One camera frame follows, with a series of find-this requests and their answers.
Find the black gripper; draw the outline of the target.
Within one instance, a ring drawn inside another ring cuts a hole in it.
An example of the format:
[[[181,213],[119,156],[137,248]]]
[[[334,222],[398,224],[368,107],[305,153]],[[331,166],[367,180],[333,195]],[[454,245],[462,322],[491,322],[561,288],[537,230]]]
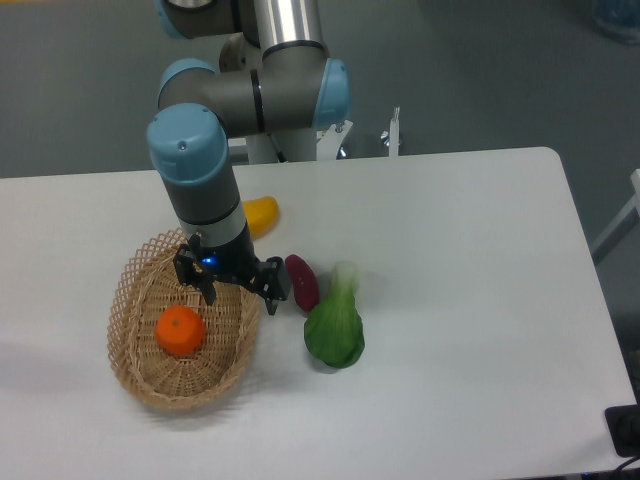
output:
[[[291,291],[284,260],[281,257],[259,260],[248,224],[233,240],[222,245],[206,247],[203,241],[203,235],[191,235],[179,246],[173,258],[179,283],[198,290],[208,306],[217,298],[214,281],[241,285],[262,298],[267,313],[274,316]]]

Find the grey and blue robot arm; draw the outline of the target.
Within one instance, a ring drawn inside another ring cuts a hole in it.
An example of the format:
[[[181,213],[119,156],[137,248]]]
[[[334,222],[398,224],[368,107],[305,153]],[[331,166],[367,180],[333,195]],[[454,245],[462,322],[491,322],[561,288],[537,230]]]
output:
[[[262,137],[279,161],[314,153],[318,133],[349,117],[346,67],[329,54],[314,1],[159,1],[155,9],[170,36],[239,44],[217,65],[171,64],[147,128],[186,238],[174,258],[178,281],[207,304],[217,283],[239,285],[274,313],[291,281],[281,258],[255,255],[228,143]]]

